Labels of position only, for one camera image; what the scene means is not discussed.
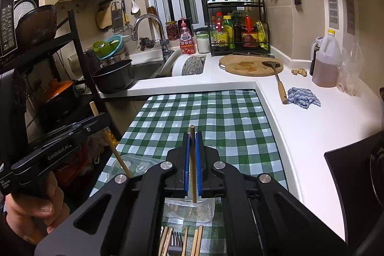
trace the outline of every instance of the checkered tablecloth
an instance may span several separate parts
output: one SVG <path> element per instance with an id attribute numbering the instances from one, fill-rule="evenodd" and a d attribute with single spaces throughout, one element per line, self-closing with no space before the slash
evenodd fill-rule
<path id="1" fill-rule="evenodd" d="M 122 155 L 164 160 L 182 144 L 183 134 L 194 124 L 205 146 L 218 150 L 220 159 L 249 175 L 269 173 L 287 187 L 283 165 L 265 112 L 254 90 L 228 90 L 199 94 L 153 96 L 148 99 L 117 146 Z M 92 193 L 107 181 L 116 159 L 112 156 Z M 187 254 L 199 223 L 164 218 L 176 231 L 189 227 Z M 225 232 L 220 199 L 214 219 L 204 226 L 201 255 L 225 255 Z"/>

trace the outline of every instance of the hanging cutting board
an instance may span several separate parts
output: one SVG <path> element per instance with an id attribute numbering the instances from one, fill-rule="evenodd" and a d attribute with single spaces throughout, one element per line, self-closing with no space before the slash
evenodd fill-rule
<path id="1" fill-rule="evenodd" d="M 283 62 L 279 59 L 257 57 L 253 55 L 226 55 L 219 60 L 219 67 L 224 68 L 229 73 L 242 76 L 270 76 L 275 72 L 271 67 L 263 65 L 263 61 L 279 62 L 276 68 L 277 73 L 283 70 Z"/>

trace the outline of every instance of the human hand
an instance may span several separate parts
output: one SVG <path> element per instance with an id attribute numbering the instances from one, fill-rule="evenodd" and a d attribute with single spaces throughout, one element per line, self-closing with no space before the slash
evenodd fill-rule
<path id="1" fill-rule="evenodd" d="M 64 193 L 57 186 L 52 172 L 47 176 L 46 186 L 49 200 L 22 193 L 12 193 L 5 197 L 9 227 L 33 244 L 39 243 L 47 234 L 40 230 L 32 217 L 41 218 L 47 226 L 47 233 L 50 233 L 70 214 L 67 204 L 63 203 Z"/>

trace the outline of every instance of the pink soap bottle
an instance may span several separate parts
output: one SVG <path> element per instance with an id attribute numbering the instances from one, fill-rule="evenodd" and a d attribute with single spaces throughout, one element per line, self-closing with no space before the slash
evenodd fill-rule
<path id="1" fill-rule="evenodd" d="M 181 18 L 180 29 L 180 48 L 184 54 L 194 54 L 196 52 L 195 45 L 193 44 L 191 31 L 187 28 L 184 18 Z"/>

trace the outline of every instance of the kitchen sink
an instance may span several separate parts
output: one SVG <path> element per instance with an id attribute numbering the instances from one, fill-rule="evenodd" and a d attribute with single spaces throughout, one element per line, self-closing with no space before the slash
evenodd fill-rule
<path id="1" fill-rule="evenodd" d="M 133 73 L 135 74 L 135 80 L 161 77 L 159 73 L 163 65 L 163 61 L 154 61 L 132 65 Z"/>

